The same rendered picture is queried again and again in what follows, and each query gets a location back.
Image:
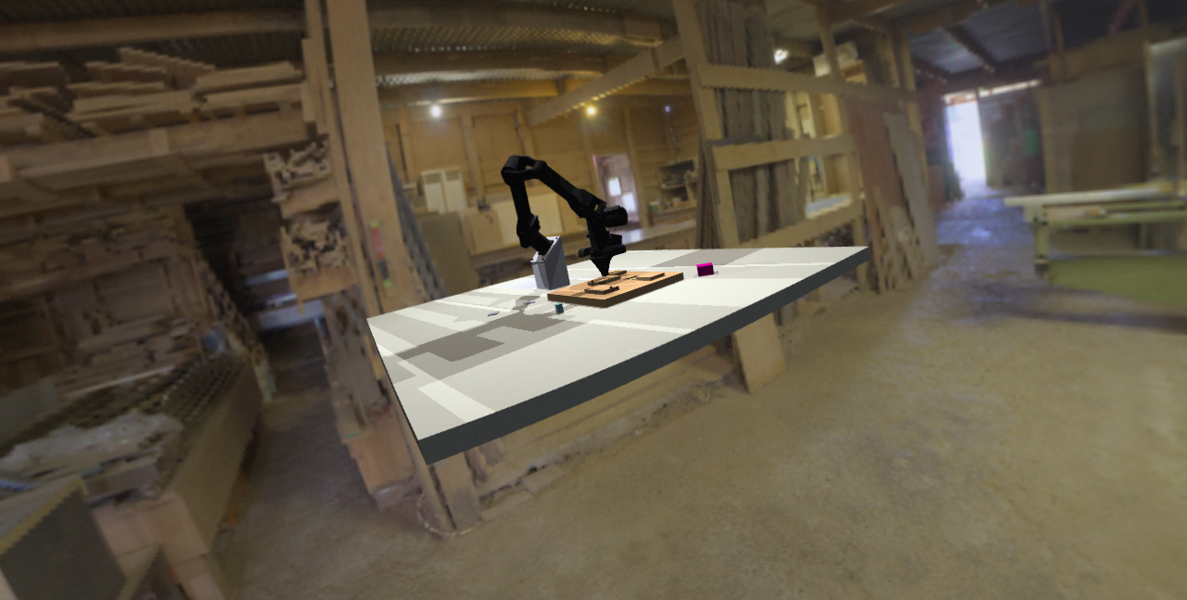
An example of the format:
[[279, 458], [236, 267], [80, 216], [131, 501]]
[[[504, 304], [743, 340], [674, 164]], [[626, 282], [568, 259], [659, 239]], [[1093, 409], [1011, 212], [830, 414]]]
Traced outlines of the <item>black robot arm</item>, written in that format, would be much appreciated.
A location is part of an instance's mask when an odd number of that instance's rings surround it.
[[[526, 170], [526, 166], [531, 169]], [[607, 207], [607, 202], [597, 198], [594, 194], [584, 189], [570, 185], [569, 181], [553, 172], [547, 163], [535, 160], [531, 156], [510, 156], [501, 171], [504, 184], [510, 187], [510, 192], [516, 204], [518, 213], [518, 236], [520, 236], [521, 248], [534, 248], [538, 255], [545, 255], [551, 248], [553, 240], [542, 236], [539, 226], [539, 216], [531, 214], [529, 196], [527, 196], [523, 181], [540, 179], [546, 185], [552, 187], [564, 198], [569, 207], [580, 217], [586, 217], [588, 230], [599, 230], [614, 225], [627, 225], [628, 211], [624, 207], [615, 204]], [[597, 210], [595, 211], [598, 204]]]

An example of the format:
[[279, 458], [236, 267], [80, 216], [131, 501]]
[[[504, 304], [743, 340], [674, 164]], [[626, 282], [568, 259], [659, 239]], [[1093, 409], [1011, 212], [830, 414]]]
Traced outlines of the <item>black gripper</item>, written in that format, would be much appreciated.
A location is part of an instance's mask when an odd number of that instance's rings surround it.
[[609, 274], [609, 264], [612, 255], [626, 253], [626, 246], [623, 244], [612, 245], [607, 242], [607, 234], [609, 234], [609, 230], [605, 228], [588, 232], [589, 234], [586, 234], [586, 236], [590, 238], [591, 247], [582, 248], [578, 254], [580, 254], [580, 258], [591, 255], [589, 261], [596, 265], [603, 277], [607, 277]]

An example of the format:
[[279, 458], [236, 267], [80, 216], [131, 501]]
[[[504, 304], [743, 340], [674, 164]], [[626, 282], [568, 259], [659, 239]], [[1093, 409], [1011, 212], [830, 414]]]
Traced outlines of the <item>tan puzzle board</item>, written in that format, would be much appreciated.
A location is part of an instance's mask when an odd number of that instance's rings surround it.
[[[635, 278], [629, 280], [629, 278]], [[683, 272], [627, 272], [627, 270], [614, 270], [607, 277], [598, 277], [594, 280], [582, 282], [577, 286], [561, 288], [546, 293], [548, 301], [564, 301], [565, 303], [586, 307], [612, 307], [621, 301], [636, 299], [636, 297], [659, 288], [671, 286], [679, 280], [685, 280]]]

